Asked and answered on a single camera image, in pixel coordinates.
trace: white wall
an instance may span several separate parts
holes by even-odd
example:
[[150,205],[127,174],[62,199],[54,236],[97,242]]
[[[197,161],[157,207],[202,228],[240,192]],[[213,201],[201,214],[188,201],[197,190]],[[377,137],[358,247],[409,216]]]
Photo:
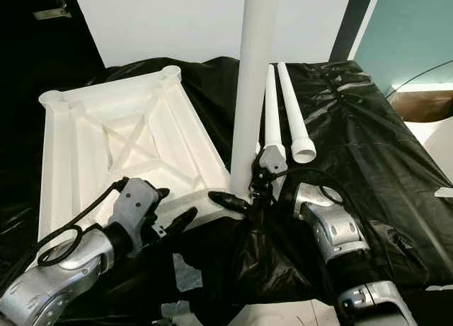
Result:
[[[105,66],[239,57],[243,0],[77,0]],[[348,0],[280,0],[273,61],[325,62]]]

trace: white tube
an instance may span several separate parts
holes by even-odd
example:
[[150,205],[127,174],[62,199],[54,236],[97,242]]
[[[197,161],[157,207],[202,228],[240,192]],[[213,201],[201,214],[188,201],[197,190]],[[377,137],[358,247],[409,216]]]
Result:
[[244,199],[248,199],[256,157],[277,5],[278,0],[245,0],[244,4],[230,182],[231,191]]
[[275,85],[275,71],[272,64],[268,66],[268,79],[266,81],[264,143],[264,148],[277,146],[282,156],[286,159],[285,148],[282,145],[282,137],[280,135],[277,86]]
[[316,157],[316,149],[314,148],[314,143],[309,138],[309,134],[306,131],[304,118],[300,112],[299,103],[297,102],[296,94],[294,93],[285,63],[279,62],[277,68],[280,83],[282,84],[283,99],[285,100],[289,130],[291,131],[292,158],[298,163],[308,163]]

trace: white pipe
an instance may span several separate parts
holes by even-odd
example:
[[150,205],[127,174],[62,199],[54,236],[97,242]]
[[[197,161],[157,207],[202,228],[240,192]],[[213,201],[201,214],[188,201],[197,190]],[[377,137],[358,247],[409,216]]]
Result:
[[277,5],[278,0],[245,0],[244,4],[230,182],[231,191],[244,199],[248,199],[256,157]]
[[264,148],[268,146],[277,146],[282,156],[286,159],[285,148],[282,145],[282,137],[280,135],[277,86],[275,85],[275,71],[272,64],[269,64],[268,66],[268,78],[266,81],[264,142]]
[[306,131],[304,118],[300,112],[299,103],[288,75],[288,70],[283,62],[277,64],[278,76],[282,84],[283,99],[288,116],[289,130],[291,131],[292,158],[298,163],[308,163],[316,157],[316,149],[313,141]]

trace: black plastic sheet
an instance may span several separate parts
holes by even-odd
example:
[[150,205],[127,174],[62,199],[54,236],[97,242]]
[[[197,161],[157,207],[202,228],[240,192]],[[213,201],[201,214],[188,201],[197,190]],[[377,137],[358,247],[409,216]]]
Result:
[[[158,71],[169,64],[181,68],[183,87],[229,168],[237,60],[221,57],[199,64],[150,59],[107,69],[91,84]],[[433,196],[438,187],[451,185],[448,179],[356,63],[288,64],[287,68],[317,150],[309,166],[341,181],[358,210],[351,213],[362,215],[375,227],[391,258],[400,290],[451,284],[453,201]],[[290,155],[291,139],[278,78],[277,96],[282,142],[291,168],[298,165]],[[43,127],[44,110],[36,115],[40,115]],[[9,197],[1,208],[1,273],[35,237],[42,131],[22,132],[21,139],[21,157],[16,160],[9,151],[8,165],[2,170],[7,178],[4,183],[10,182],[7,192],[20,194]],[[29,158],[30,164],[21,174],[9,170],[9,166],[22,169],[19,162]],[[20,192],[27,180],[26,192]],[[277,208],[263,208],[263,224],[220,219],[189,231],[169,248],[118,265],[77,299],[64,318],[67,322],[85,322],[84,318],[96,322],[93,318],[102,317],[104,323],[120,324],[150,320],[151,315],[159,314],[159,302],[180,298],[168,256],[175,250],[188,264],[202,270],[204,288],[193,292],[191,298],[206,325],[225,323],[244,303],[310,298],[331,302],[311,231],[291,217],[291,197],[297,184],[324,180],[310,172],[289,176]],[[377,262],[384,267],[377,241],[370,243]],[[229,308],[220,307],[222,303]]]

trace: white foam tray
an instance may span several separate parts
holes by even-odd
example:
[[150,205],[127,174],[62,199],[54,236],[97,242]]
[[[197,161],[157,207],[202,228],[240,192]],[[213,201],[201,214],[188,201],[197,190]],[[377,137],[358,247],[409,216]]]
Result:
[[[221,216],[240,219],[212,203],[209,190],[226,190],[229,174],[180,84],[180,69],[72,91],[48,91],[39,239],[86,208],[113,181],[140,177],[170,195],[157,209],[167,226],[190,206],[190,228]],[[84,218],[105,225],[117,194]]]

